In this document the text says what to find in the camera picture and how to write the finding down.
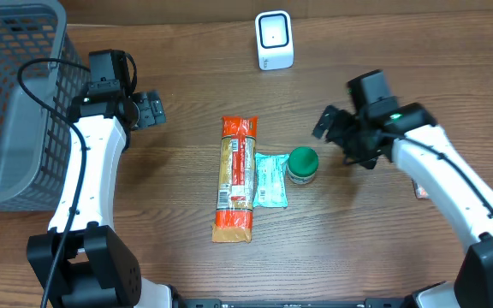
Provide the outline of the green lidded jar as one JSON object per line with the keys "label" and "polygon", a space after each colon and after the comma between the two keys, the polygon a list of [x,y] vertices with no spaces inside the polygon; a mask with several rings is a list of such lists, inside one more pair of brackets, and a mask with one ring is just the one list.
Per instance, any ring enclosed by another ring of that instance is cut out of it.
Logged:
{"label": "green lidded jar", "polygon": [[318,154],[311,147],[297,147],[291,151],[287,172],[289,179],[295,183],[304,185],[311,182],[318,170]]}

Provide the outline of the small orange snack packet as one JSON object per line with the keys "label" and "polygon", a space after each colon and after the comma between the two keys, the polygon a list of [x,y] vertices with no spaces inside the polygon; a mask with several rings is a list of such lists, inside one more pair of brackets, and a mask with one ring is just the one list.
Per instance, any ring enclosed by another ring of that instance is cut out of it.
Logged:
{"label": "small orange snack packet", "polygon": [[427,191],[419,185],[416,181],[413,181],[414,195],[417,199],[429,199]]}

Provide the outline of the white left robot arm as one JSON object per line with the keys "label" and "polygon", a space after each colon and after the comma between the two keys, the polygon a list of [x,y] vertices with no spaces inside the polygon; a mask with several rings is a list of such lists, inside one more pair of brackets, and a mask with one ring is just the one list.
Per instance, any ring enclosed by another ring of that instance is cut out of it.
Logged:
{"label": "white left robot arm", "polygon": [[178,307],[175,290],[143,277],[114,230],[116,174],[130,132],[123,120],[91,115],[74,122],[62,195],[27,259],[54,307]]}

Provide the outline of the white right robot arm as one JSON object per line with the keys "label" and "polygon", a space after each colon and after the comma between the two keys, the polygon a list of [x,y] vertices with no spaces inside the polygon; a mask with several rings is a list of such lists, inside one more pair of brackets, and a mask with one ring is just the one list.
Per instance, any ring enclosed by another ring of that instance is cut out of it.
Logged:
{"label": "white right robot arm", "polygon": [[493,190],[421,104],[377,117],[329,105],[312,134],[339,145],[346,164],[370,168],[386,156],[428,192],[460,239],[465,257],[455,280],[414,292],[407,307],[493,307]]}

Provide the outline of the white barcode scanner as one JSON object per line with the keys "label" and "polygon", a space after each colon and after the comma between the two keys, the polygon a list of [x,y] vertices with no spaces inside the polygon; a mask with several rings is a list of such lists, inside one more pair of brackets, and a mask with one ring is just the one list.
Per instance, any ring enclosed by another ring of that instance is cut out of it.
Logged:
{"label": "white barcode scanner", "polygon": [[254,21],[258,65],[263,71],[290,68],[294,64],[292,22],[284,10],[266,11]]}

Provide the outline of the teal tissue packet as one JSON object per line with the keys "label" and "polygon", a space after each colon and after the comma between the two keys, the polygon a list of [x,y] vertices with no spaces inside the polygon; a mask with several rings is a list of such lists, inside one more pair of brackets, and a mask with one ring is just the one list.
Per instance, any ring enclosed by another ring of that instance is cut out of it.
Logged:
{"label": "teal tissue packet", "polygon": [[256,192],[254,207],[287,208],[285,172],[289,154],[255,154]]}

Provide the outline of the long orange noodle package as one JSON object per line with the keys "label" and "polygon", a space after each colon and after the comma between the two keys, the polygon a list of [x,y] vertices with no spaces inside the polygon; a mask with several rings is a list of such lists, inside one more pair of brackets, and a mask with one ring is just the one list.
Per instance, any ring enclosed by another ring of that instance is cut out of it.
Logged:
{"label": "long orange noodle package", "polygon": [[252,240],[255,146],[258,118],[225,116],[220,148],[216,217],[212,240]]}

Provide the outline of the grey plastic mesh basket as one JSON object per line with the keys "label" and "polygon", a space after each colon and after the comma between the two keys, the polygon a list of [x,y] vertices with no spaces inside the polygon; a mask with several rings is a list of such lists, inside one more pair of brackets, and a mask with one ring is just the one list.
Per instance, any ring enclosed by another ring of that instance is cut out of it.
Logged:
{"label": "grey plastic mesh basket", "polygon": [[54,210],[70,152],[65,113],[90,75],[58,1],[0,1],[0,211]]}

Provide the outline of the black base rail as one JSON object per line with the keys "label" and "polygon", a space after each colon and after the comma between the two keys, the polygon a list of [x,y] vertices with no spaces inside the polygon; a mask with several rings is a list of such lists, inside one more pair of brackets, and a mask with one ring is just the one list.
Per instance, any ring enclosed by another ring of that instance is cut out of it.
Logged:
{"label": "black base rail", "polygon": [[355,301],[222,301],[220,299],[178,299],[175,308],[415,308],[406,298],[367,298]]}

